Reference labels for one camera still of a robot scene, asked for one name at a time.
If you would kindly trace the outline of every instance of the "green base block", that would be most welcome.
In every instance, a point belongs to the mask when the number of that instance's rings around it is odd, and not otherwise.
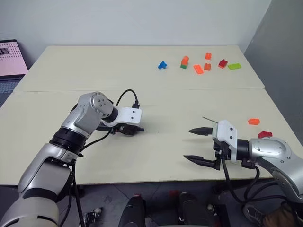
[[[228,65],[228,68],[230,70],[237,70],[237,69],[241,69],[242,66],[239,63],[236,63],[236,64]]]

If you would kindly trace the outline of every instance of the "table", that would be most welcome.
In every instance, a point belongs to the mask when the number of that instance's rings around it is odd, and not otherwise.
[[[123,90],[106,91],[117,100]],[[83,91],[15,92],[0,108],[0,184],[18,181],[44,143],[61,123]],[[238,129],[239,139],[257,137],[261,131],[287,141],[293,152],[303,158],[303,148],[263,89],[136,90],[143,110],[141,132],[134,137],[111,135],[83,152],[77,160],[77,183],[126,183],[147,181],[224,179],[223,170],[195,165],[183,155],[214,159],[211,136],[188,133],[195,127],[211,127],[202,116],[226,119]],[[132,94],[121,106],[133,102]],[[248,125],[259,118],[260,125]],[[100,138],[96,131],[88,140]],[[252,178],[255,171],[228,163],[231,179]],[[261,169],[261,177],[270,176]]]
[[[211,61],[205,53],[213,54]],[[189,56],[186,70],[180,68]],[[220,69],[222,59],[240,70]],[[159,70],[161,61],[168,65]],[[197,75],[193,65],[211,63]],[[25,91],[264,88],[238,46],[49,46],[16,87]]]

